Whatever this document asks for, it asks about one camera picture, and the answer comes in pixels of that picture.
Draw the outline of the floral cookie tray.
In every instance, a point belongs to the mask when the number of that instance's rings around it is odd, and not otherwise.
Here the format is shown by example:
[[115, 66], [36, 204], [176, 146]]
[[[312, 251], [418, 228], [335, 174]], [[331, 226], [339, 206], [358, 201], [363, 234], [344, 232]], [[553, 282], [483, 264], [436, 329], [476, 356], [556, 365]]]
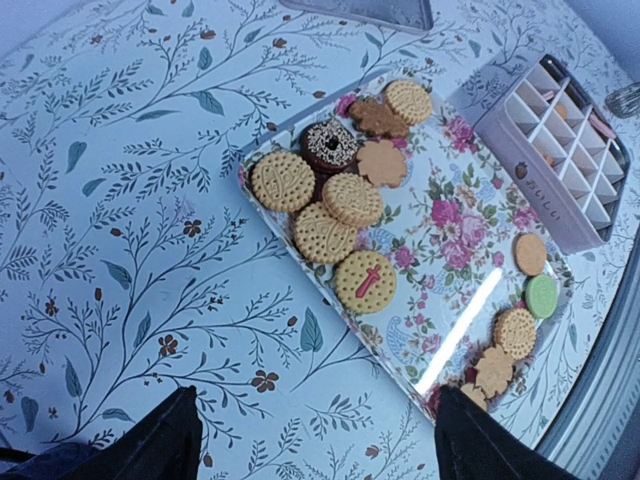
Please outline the floral cookie tray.
[[435, 414], [438, 388], [463, 379], [488, 344], [498, 314], [524, 300], [527, 280], [515, 260], [520, 235], [543, 241], [544, 273], [558, 295], [558, 309], [536, 323], [539, 340], [562, 318], [574, 292], [566, 257], [522, 192], [481, 142], [465, 150], [455, 146], [450, 130], [463, 120], [441, 96], [433, 102], [434, 115], [401, 146], [407, 177], [398, 188], [382, 190], [381, 218], [357, 241], [395, 269], [396, 294], [382, 311], [346, 309], [334, 268], [311, 263], [298, 250], [294, 216], [258, 208], [315, 287], [428, 417]]

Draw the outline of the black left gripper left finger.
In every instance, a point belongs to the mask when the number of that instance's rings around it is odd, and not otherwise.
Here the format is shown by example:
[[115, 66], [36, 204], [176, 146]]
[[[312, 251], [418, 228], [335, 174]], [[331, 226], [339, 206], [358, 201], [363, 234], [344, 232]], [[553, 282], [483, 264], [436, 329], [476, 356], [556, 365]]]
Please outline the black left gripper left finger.
[[195, 479], [203, 425], [193, 386], [179, 387], [121, 439], [62, 479]]

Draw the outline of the pink divided cookie tin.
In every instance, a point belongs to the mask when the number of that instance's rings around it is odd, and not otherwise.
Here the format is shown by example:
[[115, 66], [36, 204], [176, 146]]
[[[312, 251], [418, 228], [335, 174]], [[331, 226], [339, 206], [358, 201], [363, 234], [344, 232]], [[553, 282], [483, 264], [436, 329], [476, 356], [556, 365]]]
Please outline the pink divided cookie tin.
[[563, 253], [609, 243], [631, 156], [563, 62], [545, 54], [512, 78], [483, 66], [450, 98]]

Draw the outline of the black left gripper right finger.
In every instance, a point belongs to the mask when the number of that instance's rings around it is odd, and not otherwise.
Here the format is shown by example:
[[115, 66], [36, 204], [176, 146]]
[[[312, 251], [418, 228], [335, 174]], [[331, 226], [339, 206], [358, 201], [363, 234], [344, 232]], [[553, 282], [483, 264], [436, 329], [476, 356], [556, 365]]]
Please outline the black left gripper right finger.
[[457, 387], [440, 389], [434, 441], [442, 479], [576, 479], [522, 444]]

